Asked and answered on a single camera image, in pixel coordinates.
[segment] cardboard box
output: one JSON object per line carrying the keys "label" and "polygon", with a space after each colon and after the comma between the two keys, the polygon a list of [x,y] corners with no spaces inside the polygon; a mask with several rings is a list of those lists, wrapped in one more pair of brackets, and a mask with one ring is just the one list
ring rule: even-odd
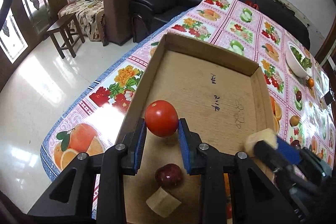
{"label": "cardboard box", "polygon": [[[138,119],[144,117],[147,106],[155,100],[170,102],[203,142],[232,155],[243,150],[248,135],[265,128],[274,129],[268,89],[257,63],[172,33],[162,37],[150,60],[117,142],[135,130]],[[169,217],[162,218],[146,205],[146,199],[158,189],[155,171],[168,163],[179,165],[184,173],[183,184],[169,191],[182,204]],[[272,177],[263,164],[258,165]],[[124,176],[127,222],[196,224],[199,192],[200,176],[185,172],[177,133],[160,138],[148,131],[138,174]]]}

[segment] pink tablecloth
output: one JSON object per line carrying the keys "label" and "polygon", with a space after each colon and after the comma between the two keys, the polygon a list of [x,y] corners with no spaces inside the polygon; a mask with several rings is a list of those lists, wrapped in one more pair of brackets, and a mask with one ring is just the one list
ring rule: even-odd
{"label": "pink tablecloth", "polygon": [[[51,179],[77,152],[88,151],[93,155],[114,145],[142,72],[158,41],[168,31],[228,48],[259,63],[268,84],[278,136],[288,143],[299,140],[301,146],[309,147],[333,166],[335,125],[331,111],[324,100],[320,100],[329,90],[329,80],[320,65],[290,33],[259,11],[238,0],[203,0],[131,55],[111,66],[59,119],[41,147],[42,163]],[[289,41],[296,44],[313,63],[315,86],[311,90],[286,64],[285,48]],[[301,101],[296,100],[298,90],[302,93]],[[293,115],[300,117],[296,127],[289,122]],[[78,126],[81,123],[89,126]],[[66,142],[65,151],[60,146],[64,133],[56,136],[59,132],[71,132],[70,142],[63,140]]]}

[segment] metal screw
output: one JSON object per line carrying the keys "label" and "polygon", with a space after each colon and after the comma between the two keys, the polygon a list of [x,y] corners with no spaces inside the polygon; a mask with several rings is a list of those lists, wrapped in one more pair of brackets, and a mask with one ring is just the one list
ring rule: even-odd
{"label": "metal screw", "polygon": [[208,150],[209,149],[209,145],[207,143],[201,143],[198,147],[201,150]]}
{"label": "metal screw", "polygon": [[242,152],[242,151],[238,152],[237,156],[238,156],[238,158],[240,158],[242,160],[247,158],[247,154],[245,152]]}
{"label": "metal screw", "polygon": [[115,146],[115,149],[117,150],[123,150],[125,149],[125,145],[123,143],[118,143],[116,146]]}
{"label": "metal screw", "polygon": [[84,160],[84,159],[86,159],[86,157],[87,157],[86,153],[79,153],[79,154],[77,155],[77,158],[78,158],[79,160]]}

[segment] white floor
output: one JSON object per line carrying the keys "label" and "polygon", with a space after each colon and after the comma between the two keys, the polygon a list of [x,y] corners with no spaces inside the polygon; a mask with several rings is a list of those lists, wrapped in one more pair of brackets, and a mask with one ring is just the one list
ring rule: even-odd
{"label": "white floor", "polygon": [[40,159],[43,139],[79,95],[135,45],[103,47],[86,38],[75,45],[76,58],[64,51],[61,59],[48,38],[8,80],[0,93],[0,190],[24,213],[50,184]]}

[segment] wooden stool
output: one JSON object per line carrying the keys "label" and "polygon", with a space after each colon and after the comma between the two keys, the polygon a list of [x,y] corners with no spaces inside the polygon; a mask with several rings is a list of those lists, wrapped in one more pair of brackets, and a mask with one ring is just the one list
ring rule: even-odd
{"label": "wooden stool", "polygon": [[[73,22],[75,23],[77,32],[71,33],[70,29],[68,27],[68,24],[71,22],[71,20],[73,20]],[[56,32],[60,32],[61,36],[63,37],[64,43],[63,45],[60,47],[57,39],[54,35],[54,33]],[[84,36],[82,34],[82,30],[81,27],[78,24],[77,18],[76,18],[76,13],[72,13],[72,14],[68,14],[68,15],[64,15],[62,16],[59,20],[57,20],[53,25],[51,25],[51,27],[47,30],[47,34],[50,35],[52,41],[54,42],[54,45],[57,49],[57,51],[59,52],[59,55],[61,55],[61,58],[64,59],[64,53],[62,52],[63,50],[69,50],[72,57],[75,58],[76,54],[74,51],[74,45],[76,44],[76,42],[81,39],[82,43],[85,42]],[[75,39],[72,38],[73,35],[78,34],[78,37]]]}

